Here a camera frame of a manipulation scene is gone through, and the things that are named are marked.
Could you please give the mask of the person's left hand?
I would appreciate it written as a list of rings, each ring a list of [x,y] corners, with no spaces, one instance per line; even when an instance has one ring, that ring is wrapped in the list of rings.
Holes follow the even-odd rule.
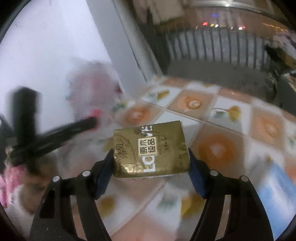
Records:
[[[20,209],[34,214],[52,178],[59,174],[55,154],[49,153],[23,165],[18,185],[12,191],[6,210]]]

